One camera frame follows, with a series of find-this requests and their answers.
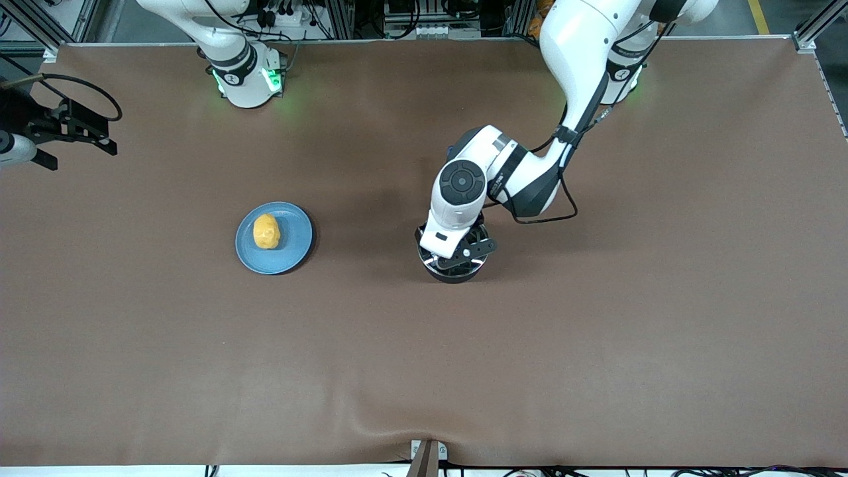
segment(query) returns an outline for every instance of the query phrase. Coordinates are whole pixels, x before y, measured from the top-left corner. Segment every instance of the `brown table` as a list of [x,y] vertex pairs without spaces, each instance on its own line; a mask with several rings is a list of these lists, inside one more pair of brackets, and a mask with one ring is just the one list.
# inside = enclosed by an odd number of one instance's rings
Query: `brown table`
[[[194,48],[48,68],[126,117],[117,158],[2,173],[4,464],[379,462],[430,436],[469,464],[848,466],[848,145],[789,41],[663,42],[568,169],[580,216],[491,210],[500,249],[459,286],[413,229],[465,130],[550,132],[528,45],[307,46],[257,110]],[[320,241],[265,277],[233,237],[272,200]]]

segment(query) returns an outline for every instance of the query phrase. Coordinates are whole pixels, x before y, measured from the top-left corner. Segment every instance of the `yellow floor stripe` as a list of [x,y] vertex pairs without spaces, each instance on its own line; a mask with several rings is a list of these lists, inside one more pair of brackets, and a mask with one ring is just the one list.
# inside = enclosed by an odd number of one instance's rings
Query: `yellow floor stripe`
[[760,0],[748,0],[748,6],[750,7],[750,14],[754,15],[754,23],[756,24],[756,31],[760,35],[768,35],[768,23],[766,23],[766,17],[762,14],[762,7],[760,6]]

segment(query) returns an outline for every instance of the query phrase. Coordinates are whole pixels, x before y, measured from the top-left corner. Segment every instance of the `yellow object on plate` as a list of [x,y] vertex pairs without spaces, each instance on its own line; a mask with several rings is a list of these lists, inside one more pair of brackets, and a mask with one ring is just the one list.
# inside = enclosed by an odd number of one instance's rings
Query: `yellow object on plate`
[[271,214],[262,214],[254,222],[254,242],[261,249],[273,249],[280,244],[280,224]]

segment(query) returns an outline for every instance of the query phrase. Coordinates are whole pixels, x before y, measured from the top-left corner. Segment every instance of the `green light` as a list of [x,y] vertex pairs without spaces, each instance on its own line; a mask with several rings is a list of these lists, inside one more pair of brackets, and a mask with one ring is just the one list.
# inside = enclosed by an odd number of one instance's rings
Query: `green light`
[[282,89],[282,81],[280,79],[280,72],[277,70],[268,71],[265,68],[262,69],[262,76],[265,77],[265,82],[268,83],[268,88],[276,93]]
[[221,94],[224,94],[224,86],[220,84],[220,78],[215,70],[212,70],[212,76],[215,77],[215,82],[218,83],[218,91],[220,91]]

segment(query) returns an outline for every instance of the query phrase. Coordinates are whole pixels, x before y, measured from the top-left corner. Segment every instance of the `white robotic arm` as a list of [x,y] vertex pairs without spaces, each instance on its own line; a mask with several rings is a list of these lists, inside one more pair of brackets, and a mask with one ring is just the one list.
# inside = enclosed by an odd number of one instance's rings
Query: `white robotic arm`
[[221,94],[234,105],[255,108],[282,91],[285,71],[280,52],[261,42],[248,41],[244,33],[230,26],[197,22],[197,18],[240,14],[248,7],[249,0],[209,0],[209,3],[207,0],[138,0],[138,3],[185,31],[198,44],[212,64]]
[[557,0],[539,38],[544,61],[567,99],[555,140],[538,157],[493,126],[460,138],[433,184],[427,223],[416,232],[427,270],[447,283],[464,282],[479,271],[496,249],[481,214],[487,196],[516,219],[544,212],[598,106],[620,101],[636,86],[656,44],[656,22],[681,15],[702,20],[716,1]]

